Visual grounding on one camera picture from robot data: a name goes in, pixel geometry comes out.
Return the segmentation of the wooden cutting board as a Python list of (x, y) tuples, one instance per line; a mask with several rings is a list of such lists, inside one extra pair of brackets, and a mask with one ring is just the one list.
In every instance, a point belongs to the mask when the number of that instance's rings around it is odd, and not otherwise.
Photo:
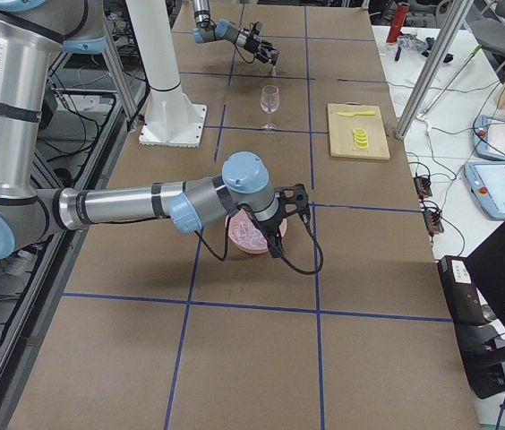
[(389, 146), (378, 106), (329, 103), (330, 156), (387, 161)]

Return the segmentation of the lemon slice nearest knife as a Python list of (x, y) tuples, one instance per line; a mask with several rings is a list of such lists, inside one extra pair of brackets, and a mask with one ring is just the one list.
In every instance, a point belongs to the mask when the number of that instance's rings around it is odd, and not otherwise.
[(366, 132), (366, 130), (365, 130), (365, 129), (363, 129), (363, 128), (355, 128), (355, 129), (353, 130), (353, 134), (355, 134), (355, 135), (361, 135), (361, 136), (364, 136), (364, 135), (367, 135), (367, 132)]

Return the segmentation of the green handled reacher stick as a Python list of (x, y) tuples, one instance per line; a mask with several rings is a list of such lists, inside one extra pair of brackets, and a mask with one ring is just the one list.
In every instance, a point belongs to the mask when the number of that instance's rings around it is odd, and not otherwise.
[(445, 85), (442, 87), (442, 89), (437, 93), (437, 95), (432, 99), (432, 101), (427, 105), (426, 108), (424, 108), (422, 111), (420, 111), (417, 115), (416, 118), (420, 121), (424, 121), (426, 115), (428, 112), (434, 107), (434, 105), (439, 101), (441, 96), (444, 94), (446, 90), (449, 89), (450, 85), (458, 78), (458, 76), (461, 74), (461, 72), (466, 68), (466, 66), (471, 62), (471, 60), (477, 55), (477, 53), (482, 49), (482, 45), (478, 44), (474, 50), (468, 55), (466, 60), (463, 62), (463, 64), (455, 71), (450, 78), (447, 80)]

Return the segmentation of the aluminium frame post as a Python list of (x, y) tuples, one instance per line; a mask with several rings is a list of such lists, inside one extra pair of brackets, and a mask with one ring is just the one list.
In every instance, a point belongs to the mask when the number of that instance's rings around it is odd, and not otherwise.
[(394, 132), (396, 139), (403, 140), (406, 137), (472, 3), (472, 0), (457, 0), (451, 2), (449, 14), (440, 28), (431, 54), (425, 61), (424, 67), (420, 72), (419, 78), (398, 121), (398, 125)]

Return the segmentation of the yellow plastic knife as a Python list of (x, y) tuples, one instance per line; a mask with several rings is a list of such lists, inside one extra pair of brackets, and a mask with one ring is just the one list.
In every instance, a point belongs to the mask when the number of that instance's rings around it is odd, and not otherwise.
[(337, 112), (337, 115), (344, 117), (354, 117), (354, 116), (376, 116), (376, 112), (374, 110), (365, 110), (365, 111), (343, 111)]

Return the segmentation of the near blue teach pendant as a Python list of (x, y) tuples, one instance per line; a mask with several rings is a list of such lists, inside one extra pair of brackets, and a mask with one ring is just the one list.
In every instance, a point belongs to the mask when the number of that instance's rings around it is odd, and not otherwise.
[(464, 165), (464, 176), (483, 211), (505, 220), (505, 161), (475, 161)]

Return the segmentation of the red bottle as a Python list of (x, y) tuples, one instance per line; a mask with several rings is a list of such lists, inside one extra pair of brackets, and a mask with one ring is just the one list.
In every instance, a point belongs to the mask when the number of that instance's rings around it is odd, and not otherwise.
[(390, 23), (388, 35), (386, 37), (386, 42), (388, 44), (394, 44), (398, 41), (398, 36), (400, 35), (401, 29), (404, 26), (408, 11), (409, 3), (400, 2), (397, 4), (396, 10)]

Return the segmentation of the blue teach pendant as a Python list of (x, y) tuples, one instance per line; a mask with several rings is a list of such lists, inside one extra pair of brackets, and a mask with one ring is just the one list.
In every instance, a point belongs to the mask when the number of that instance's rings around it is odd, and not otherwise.
[(505, 119), (479, 116), (475, 120), (473, 144), (480, 157), (505, 160)]
[(505, 220), (505, 161), (475, 161), (464, 165), (464, 176), (483, 211)]

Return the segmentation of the far blue teach pendant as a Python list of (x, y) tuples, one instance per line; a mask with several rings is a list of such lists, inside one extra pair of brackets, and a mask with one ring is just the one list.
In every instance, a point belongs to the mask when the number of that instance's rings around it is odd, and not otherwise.
[(473, 144), (480, 157), (505, 160), (505, 119), (479, 116), (475, 120)]

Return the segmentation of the clear wine glass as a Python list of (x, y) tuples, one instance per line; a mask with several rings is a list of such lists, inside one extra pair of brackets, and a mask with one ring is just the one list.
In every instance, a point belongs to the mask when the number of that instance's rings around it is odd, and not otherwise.
[(265, 133), (273, 132), (276, 126), (272, 120), (272, 115), (278, 110), (280, 104), (279, 88), (275, 85), (265, 85), (261, 90), (261, 110), (265, 113), (265, 124), (262, 131)]

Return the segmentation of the black computer box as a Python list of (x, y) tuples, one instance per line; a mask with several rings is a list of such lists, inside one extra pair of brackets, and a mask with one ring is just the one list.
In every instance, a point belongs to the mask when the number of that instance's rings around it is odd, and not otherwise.
[[(446, 255), (437, 262), (437, 268), (461, 357), (482, 355), (505, 347), (505, 334), (493, 327), (495, 315), (482, 302), (465, 259)], [(505, 392), (505, 361), (478, 369), (467, 366), (465, 371), (477, 398), (484, 400)]]

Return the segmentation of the pink bowl of ice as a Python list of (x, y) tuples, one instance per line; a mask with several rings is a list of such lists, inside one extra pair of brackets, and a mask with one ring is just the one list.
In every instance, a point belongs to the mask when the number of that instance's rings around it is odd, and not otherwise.
[(229, 240), (240, 251), (247, 254), (265, 254), (268, 244), (262, 233), (253, 225), (245, 211), (239, 211), (234, 217), (226, 217)]

